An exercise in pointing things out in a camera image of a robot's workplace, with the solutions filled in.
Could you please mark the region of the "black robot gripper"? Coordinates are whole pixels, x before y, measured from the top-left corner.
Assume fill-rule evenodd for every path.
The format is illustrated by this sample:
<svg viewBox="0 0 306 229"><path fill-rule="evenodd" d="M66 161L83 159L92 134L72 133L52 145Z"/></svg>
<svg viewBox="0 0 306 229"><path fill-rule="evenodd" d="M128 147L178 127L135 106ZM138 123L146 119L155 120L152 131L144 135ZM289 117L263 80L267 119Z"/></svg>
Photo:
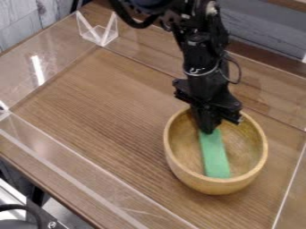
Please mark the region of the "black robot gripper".
<svg viewBox="0 0 306 229"><path fill-rule="evenodd" d="M184 79L172 81L175 97L190 104L198 127L205 133L213 133L222 120L241 123L242 102L229 89L241 79L241 66L225 53L209 72L197 69L187 72Z"/></svg>

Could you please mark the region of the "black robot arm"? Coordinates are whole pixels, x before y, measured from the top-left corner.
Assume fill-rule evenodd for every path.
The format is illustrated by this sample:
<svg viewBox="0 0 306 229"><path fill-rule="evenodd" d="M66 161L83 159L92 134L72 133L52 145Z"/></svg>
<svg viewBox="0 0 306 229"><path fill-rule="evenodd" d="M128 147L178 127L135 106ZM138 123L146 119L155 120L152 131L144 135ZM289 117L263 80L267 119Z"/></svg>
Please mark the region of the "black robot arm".
<svg viewBox="0 0 306 229"><path fill-rule="evenodd" d="M226 47L230 35L221 18L217 0L108 0L120 19L144 29L155 22L171 32L183 54L186 77L175 79L175 97L190 104L199 129L213 133L221 122L242 121L242 102L229 85L230 65L237 61Z"/></svg>

